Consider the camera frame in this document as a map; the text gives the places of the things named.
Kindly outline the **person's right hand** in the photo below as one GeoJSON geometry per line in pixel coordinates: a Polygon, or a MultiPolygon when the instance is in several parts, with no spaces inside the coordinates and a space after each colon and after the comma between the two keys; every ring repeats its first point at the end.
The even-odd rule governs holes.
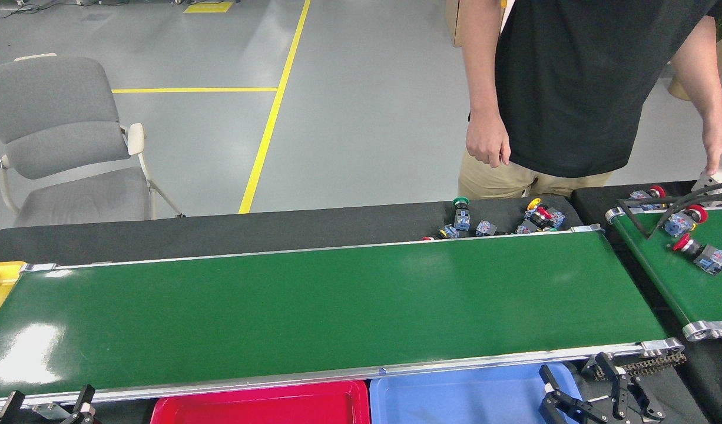
{"type": "Polygon", "coordinates": [[[483,164],[493,168],[509,165],[509,136],[499,112],[469,113],[465,145],[466,152],[483,164]]]}

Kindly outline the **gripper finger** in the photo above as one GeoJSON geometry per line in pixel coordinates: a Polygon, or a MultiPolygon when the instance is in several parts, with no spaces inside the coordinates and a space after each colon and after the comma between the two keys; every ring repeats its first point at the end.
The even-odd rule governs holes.
{"type": "Polygon", "coordinates": [[[659,400],[639,377],[632,377],[613,363],[609,353],[595,357],[596,365],[611,382],[608,397],[596,400],[595,407],[602,411],[604,422],[662,422],[667,415],[659,400]]]}
{"type": "Polygon", "coordinates": [[[70,413],[67,418],[63,419],[61,423],[97,423],[97,419],[95,418],[95,409],[92,405],[94,395],[95,388],[92,385],[85,385],[82,388],[80,395],[78,395],[72,413],[70,413]]]}
{"type": "Polygon", "coordinates": [[[24,393],[20,391],[11,392],[6,399],[5,405],[0,410],[0,423],[15,423],[24,400],[24,393]]]}
{"type": "Polygon", "coordinates": [[[539,368],[539,375],[546,392],[539,406],[539,413],[546,423],[566,423],[561,413],[577,423],[608,423],[608,413],[602,412],[590,402],[584,402],[561,391],[548,365],[539,368]]]}

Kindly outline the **person's left hand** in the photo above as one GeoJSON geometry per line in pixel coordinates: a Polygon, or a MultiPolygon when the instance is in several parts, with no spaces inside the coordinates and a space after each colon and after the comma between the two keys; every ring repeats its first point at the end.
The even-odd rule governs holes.
{"type": "Polygon", "coordinates": [[[703,118],[703,144],[706,151],[704,172],[711,176],[721,167],[722,160],[722,115],[703,118]]]}

